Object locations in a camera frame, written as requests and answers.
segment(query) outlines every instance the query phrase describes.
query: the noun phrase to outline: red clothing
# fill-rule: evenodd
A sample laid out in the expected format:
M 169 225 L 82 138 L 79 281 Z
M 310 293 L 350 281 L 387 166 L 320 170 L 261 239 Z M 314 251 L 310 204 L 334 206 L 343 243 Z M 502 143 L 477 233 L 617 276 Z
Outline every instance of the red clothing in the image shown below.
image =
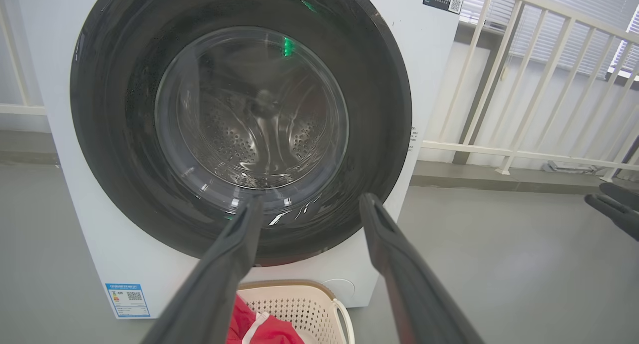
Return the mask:
M 226 344 L 304 344 L 293 324 L 280 321 L 268 313 L 254 313 L 240 296 L 235 307 Z

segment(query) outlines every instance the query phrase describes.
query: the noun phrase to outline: railing post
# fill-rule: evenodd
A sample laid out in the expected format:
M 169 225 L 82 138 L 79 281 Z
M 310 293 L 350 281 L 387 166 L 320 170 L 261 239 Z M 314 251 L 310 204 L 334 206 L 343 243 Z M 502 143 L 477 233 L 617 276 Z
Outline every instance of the railing post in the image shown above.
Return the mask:
M 614 162 L 617 164 L 621 164 L 621 162 L 623 161 L 624 157 L 626 156 L 626 154 L 628 153 L 628 151 L 630 150 L 630 147 L 632 147 L 633 143 L 635 142 L 635 139 L 637 139 L 637 136 L 639 135 L 639 123 L 635 124 L 635 127 L 633 128 L 632 132 L 630 132 L 630 135 L 628 136 L 628 138 L 626 138 L 626 141 L 624 142 L 623 146 L 621 146 L 621 149 L 619 150 L 619 153 L 617 153 L 617 156 L 614 159 Z M 639 150 L 632 156 L 632 158 L 630 158 L 630 161 L 628 163 L 634 163 L 637 161 L 639 156 Z M 605 181 L 605 182 L 612 182 L 612 177 L 614 177 L 615 172 L 617 171 L 617 169 L 619 169 L 619 167 L 612 167 L 610 168 L 603 177 L 601 177 L 601 180 Z
M 535 48 L 535 44 L 537 43 L 537 39 L 539 38 L 539 34 L 541 33 L 541 27 L 544 25 L 544 19 L 546 19 L 546 15 L 548 14 L 548 10 L 544 9 L 541 11 L 541 15 L 539 15 L 539 21 L 537 21 L 537 27 L 532 34 L 532 39 L 530 39 L 530 44 L 528 49 L 526 50 L 523 59 L 521 60 L 520 69 L 517 71 L 517 75 L 515 76 L 515 82 L 513 83 L 513 87 L 511 88 L 511 92 L 508 94 L 508 98 L 504 103 L 504 108 L 502 108 L 502 112 L 499 114 L 499 118 L 497 119 L 497 124 L 495 125 L 495 129 L 493 130 L 493 135 L 491 135 L 490 140 L 488 141 L 488 146 L 495 146 L 495 139 L 497 139 L 497 135 L 502 130 L 502 124 L 504 122 L 504 118 L 510 112 L 511 105 L 513 103 L 513 99 L 517 91 L 519 90 L 519 86 L 521 84 L 521 78 L 523 78 L 523 74 L 526 71 L 526 67 L 528 66 L 528 62 L 532 57 L 532 51 Z
M 513 8 L 513 13 L 518 13 L 521 8 L 521 0 L 517 0 L 515 2 L 515 6 Z M 502 39 L 502 44 L 499 45 L 499 50 L 497 51 L 497 57 L 495 58 L 495 64 L 493 64 L 493 68 L 490 70 L 490 74 L 488 75 L 487 83 L 490 83 L 495 79 L 497 75 L 497 69 L 500 68 L 500 62 L 502 57 L 504 57 L 504 53 L 506 52 L 506 48 L 508 47 L 509 38 L 511 37 L 511 32 L 513 32 L 513 28 L 515 26 L 517 16 L 511 16 L 511 19 L 508 21 L 508 26 L 506 27 L 506 31 L 504 32 L 504 38 Z M 470 122 L 470 127 L 468 127 L 468 133 L 466 133 L 466 138 L 464 139 L 463 144 L 468 145 L 470 142 L 470 138 L 473 136 L 473 132 L 475 132 L 475 126 L 477 126 L 477 121 L 479 121 L 479 116 L 481 116 L 482 109 L 484 109 L 484 105 L 486 104 L 486 99 L 488 98 L 488 93 L 490 92 L 490 87 L 487 85 L 482 91 L 481 98 L 479 99 L 479 103 L 477 103 L 477 110 L 475 111 L 475 115 L 473 116 L 473 120 Z
M 490 3 L 492 0 L 484 0 L 484 7 L 481 10 L 481 14 L 479 14 L 479 19 L 477 20 L 477 27 L 475 27 L 475 32 L 473 32 L 473 37 L 470 40 L 470 48 L 468 49 L 468 54 L 466 55 L 466 60 L 464 61 L 464 65 L 461 67 L 461 75 L 459 76 L 459 80 L 457 81 L 457 86 L 455 87 L 455 91 L 452 94 L 452 100 L 450 101 L 450 105 L 448 107 L 448 112 L 446 112 L 446 117 L 443 120 L 443 125 L 441 126 L 439 141 L 443 142 L 443 138 L 445 137 L 446 130 L 448 128 L 448 123 L 450 121 L 450 116 L 452 115 L 455 104 L 457 103 L 457 97 L 461 92 L 461 86 L 464 84 L 464 80 L 466 79 L 466 73 L 468 71 L 468 67 L 470 66 L 470 62 L 475 54 L 475 48 L 477 48 L 477 41 L 479 41 L 479 35 L 481 35 L 481 31 L 484 28 L 484 21 L 486 21 L 486 14 L 488 13 L 488 8 L 490 7 Z
M 552 78 L 553 72 L 557 67 L 557 63 L 559 63 L 561 53 L 564 52 L 564 47 L 566 46 L 566 42 L 568 42 L 568 38 L 570 37 L 570 33 L 572 32 L 574 25 L 574 18 L 566 18 L 564 20 L 564 25 L 561 28 L 561 32 L 559 32 L 559 37 L 557 37 L 555 48 L 553 48 L 553 52 L 550 54 L 550 59 L 548 59 L 548 62 L 546 63 L 546 67 L 544 68 L 544 72 L 541 75 L 539 84 L 537 84 L 535 92 L 534 94 L 532 94 L 532 99 L 530 100 L 528 108 L 526 109 L 526 112 L 521 119 L 520 126 L 519 128 L 517 128 L 517 132 L 514 135 L 513 143 L 511 144 L 511 155 L 505 157 L 502 161 L 501 166 L 495 169 L 502 175 L 510 174 L 509 169 L 513 164 L 513 160 L 517 155 L 517 151 L 521 146 L 521 142 L 523 142 L 523 138 L 528 131 L 530 123 L 532 123 L 532 119 L 537 112 L 537 107 L 539 107 L 541 98 L 546 91 L 546 87 L 548 87 L 548 83 L 550 83 L 550 79 Z
M 570 89 L 571 84 L 573 84 L 573 80 L 575 80 L 575 75 L 577 75 L 579 66 L 580 64 L 582 64 L 582 60 L 584 60 L 588 47 L 590 46 L 591 41 L 593 41 L 593 37 L 596 31 L 597 31 L 597 28 L 595 27 L 591 27 L 591 29 L 588 31 L 584 44 L 582 45 L 582 50 L 579 52 L 579 55 L 577 55 L 577 59 L 575 59 L 575 65 L 573 66 L 573 69 L 571 69 L 570 73 L 568 74 L 568 78 L 566 78 L 566 83 L 564 84 L 564 88 L 559 94 L 559 98 L 557 98 L 557 101 L 555 102 L 555 107 L 553 107 L 552 112 L 550 112 L 548 121 L 546 121 L 546 125 L 544 126 L 544 129 L 541 131 L 541 134 L 539 135 L 539 139 L 537 140 L 537 144 L 535 145 L 535 151 L 539 151 L 539 147 L 541 147 L 541 144 L 544 142 L 544 139 L 546 139 L 546 134 L 548 134 L 548 130 L 550 130 L 550 127 L 553 125 L 553 123 L 555 123 L 555 119 L 557 118 L 557 112 L 559 112 L 559 109 L 561 108 L 562 104 L 564 104 L 564 100 L 566 99 L 566 94 L 568 94 L 568 90 Z
M 612 125 L 615 117 L 619 114 L 619 111 L 621 110 L 621 108 L 623 108 L 623 102 L 626 99 L 626 96 L 628 95 L 628 92 L 630 91 L 630 87 L 635 81 L 635 77 L 637 75 L 639 75 L 639 62 L 635 64 L 635 68 L 633 69 L 632 74 L 630 74 L 630 78 L 628 78 L 628 80 L 626 81 L 623 91 L 621 92 L 621 96 L 617 100 L 617 106 L 615 107 L 614 110 L 609 110 L 606 118 L 603 121 L 603 127 L 598 132 L 600 135 L 595 136 L 594 142 L 588 148 L 588 151 L 586 152 L 585 157 L 588 157 L 591 154 L 594 155 L 595 151 L 599 148 L 601 142 L 603 142 L 606 132 L 610 130 L 610 126 Z
M 609 98 L 608 94 L 610 93 L 610 89 L 612 89 L 613 85 L 615 84 L 615 80 L 617 79 L 617 76 L 619 75 L 619 71 L 621 71 L 621 67 L 623 67 L 624 62 L 626 61 L 626 58 L 630 54 L 630 49 L 632 48 L 632 46 L 633 46 L 632 43 L 630 43 L 629 41 L 626 42 L 626 48 L 623 54 L 621 55 L 621 59 L 619 60 L 619 63 L 617 63 L 614 72 L 612 72 L 612 75 L 608 79 L 608 85 L 606 86 L 606 89 L 603 91 L 603 93 L 601 93 L 597 101 L 597 104 L 593 108 L 593 111 L 591 112 L 591 114 L 588 116 L 588 119 L 586 119 L 586 123 L 584 124 L 584 127 L 582 128 L 582 130 L 579 132 L 579 135 L 577 136 L 577 143 L 575 143 L 572 150 L 570 151 L 571 157 L 577 155 L 577 153 L 579 153 L 578 151 L 584 146 L 586 141 L 586 133 L 591 129 L 591 125 L 593 124 L 593 121 L 595 117 L 597 116 L 597 114 L 600 112 L 602 108 L 604 108 L 604 104 L 607 102 Z
M 6 12 L 6 7 L 4 6 L 4 0 L 0 0 L 0 27 L 2 27 L 2 34 L 4 34 L 6 46 L 9 49 L 9 56 L 11 57 L 13 74 L 15 76 L 16 82 L 18 82 L 18 90 L 20 91 L 22 105 L 29 105 L 29 96 L 25 87 L 22 64 L 20 63 L 20 57 L 18 56 L 18 49 L 15 45 L 15 39 L 13 38 L 13 31 L 11 30 L 11 23 L 9 23 L 8 13 Z
M 588 82 L 585 85 L 585 89 L 582 92 L 582 95 L 579 96 L 579 99 L 577 100 L 577 105 L 575 105 L 575 109 L 573 109 L 573 112 L 570 114 L 570 117 L 568 118 L 568 122 L 564 126 L 564 130 L 562 130 L 561 134 L 559 135 L 559 138 L 555 142 L 555 148 L 553 148 L 552 152 L 557 152 L 557 150 L 559 149 L 559 146 L 564 141 L 566 134 L 568 134 L 570 127 L 573 125 L 573 122 L 575 121 L 577 114 L 582 109 L 584 105 L 584 101 L 586 100 L 586 98 L 588 97 L 588 94 L 593 88 L 593 83 L 597 79 L 601 66 L 603 65 L 604 60 L 606 60 L 606 57 L 608 55 L 608 52 L 610 52 L 610 48 L 612 48 L 612 43 L 614 42 L 614 40 L 615 40 L 614 35 L 610 35 L 610 37 L 608 38 L 608 42 L 606 43 L 606 46 L 603 49 L 603 52 L 601 52 L 600 59 L 598 60 L 597 64 L 595 64 L 593 73 L 591 73 L 591 76 L 588 78 Z
M 612 142 L 610 142 L 610 145 L 608 146 L 608 151 L 601 158 L 608 158 L 610 156 L 610 153 L 612 153 L 612 150 L 615 144 L 621 138 L 621 135 L 623 134 L 623 132 L 625 132 L 626 126 L 630 124 L 630 121 L 635 116 L 635 111 L 638 109 L 639 109 L 639 105 L 637 104 L 635 104 L 635 106 L 632 109 L 630 109 L 630 113 L 626 115 L 626 120 L 624 121 L 624 125 L 619 127 L 619 131 L 617 132 L 615 139 Z

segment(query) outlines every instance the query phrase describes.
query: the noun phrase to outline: gray floor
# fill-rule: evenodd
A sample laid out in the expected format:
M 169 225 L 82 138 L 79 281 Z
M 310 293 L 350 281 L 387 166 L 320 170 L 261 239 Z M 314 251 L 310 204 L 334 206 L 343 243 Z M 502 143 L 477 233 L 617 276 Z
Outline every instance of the gray floor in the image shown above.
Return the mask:
M 0 335 L 137 343 L 117 321 L 60 169 L 0 166 Z M 399 225 L 487 344 L 639 342 L 639 244 L 581 196 L 411 187 Z M 397 342 L 383 280 L 350 310 L 358 343 Z
M 60 164 L 50 133 L 0 130 L 0 164 L 23 163 Z
M 466 188 L 486 191 L 552 194 L 588 194 L 599 191 L 603 181 L 594 175 L 548 173 L 511 168 L 511 175 L 500 175 L 493 167 L 418 161 L 410 185 L 415 187 Z M 614 178 L 613 182 L 639 190 L 639 183 Z

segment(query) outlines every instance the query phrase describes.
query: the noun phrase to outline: white plastic basket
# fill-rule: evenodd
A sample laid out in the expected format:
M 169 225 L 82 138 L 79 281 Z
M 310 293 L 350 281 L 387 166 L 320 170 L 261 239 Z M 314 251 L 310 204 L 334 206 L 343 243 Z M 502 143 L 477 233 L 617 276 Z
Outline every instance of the white plastic basket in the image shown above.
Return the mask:
M 254 312 L 267 312 L 291 322 L 305 344 L 354 344 L 353 324 L 346 308 L 324 285 L 312 281 L 246 283 L 240 285 L 238 295 Z

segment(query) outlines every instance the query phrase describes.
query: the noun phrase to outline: washing machine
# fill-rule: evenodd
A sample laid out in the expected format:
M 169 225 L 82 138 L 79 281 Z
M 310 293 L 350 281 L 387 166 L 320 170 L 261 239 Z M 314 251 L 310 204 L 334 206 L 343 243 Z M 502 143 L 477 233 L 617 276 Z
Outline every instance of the washing machine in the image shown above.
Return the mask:
M 376 194 L 397 219 L 459 3 L 18 2 L 117 318 L 160 315 L 252 196 L 265 222 L 245 281 L 313 280 L 369 303 L 358 197 Z

